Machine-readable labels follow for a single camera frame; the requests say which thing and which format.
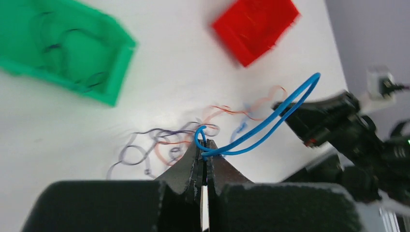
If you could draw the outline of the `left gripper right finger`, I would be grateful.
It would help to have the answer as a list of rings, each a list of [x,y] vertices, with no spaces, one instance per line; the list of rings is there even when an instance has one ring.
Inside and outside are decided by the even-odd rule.
[[[228,230],[229,190],[234,185],[251,182],[222,155],[207,158],[206,183],[209,232],[225,232]]]

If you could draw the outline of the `red plastic bin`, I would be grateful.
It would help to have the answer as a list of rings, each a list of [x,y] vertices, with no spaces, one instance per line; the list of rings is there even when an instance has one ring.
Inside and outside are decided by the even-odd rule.
[[[212,28],[234,58],[248,67],[271,50],[299,16],[291,0],[237,0]]]

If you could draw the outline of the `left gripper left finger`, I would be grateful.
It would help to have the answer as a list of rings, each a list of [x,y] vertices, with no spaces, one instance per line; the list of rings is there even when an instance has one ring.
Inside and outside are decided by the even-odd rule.
[[[200,150],[191,144],[183,157],[161,174],[159,232],[201,232],[201,196],[204,162]]]

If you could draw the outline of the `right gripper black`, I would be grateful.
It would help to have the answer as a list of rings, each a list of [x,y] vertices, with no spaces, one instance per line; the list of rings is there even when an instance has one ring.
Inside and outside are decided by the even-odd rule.
[[[301,104],[285,119],[307,147],[330,143],[353,163],[338,180],[358,201],[381,199],[378,191],[402,204],[410,203],[410,143],[398,123],[390,139],[376,135],[376,126],[359,114],[360,103],[348,91]]]

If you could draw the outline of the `green plastic bin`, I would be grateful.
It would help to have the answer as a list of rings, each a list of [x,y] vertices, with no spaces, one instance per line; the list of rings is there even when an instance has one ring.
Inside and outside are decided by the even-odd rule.
[[[76,0],[3,0],[0,68],[115,106],[137,41]]]

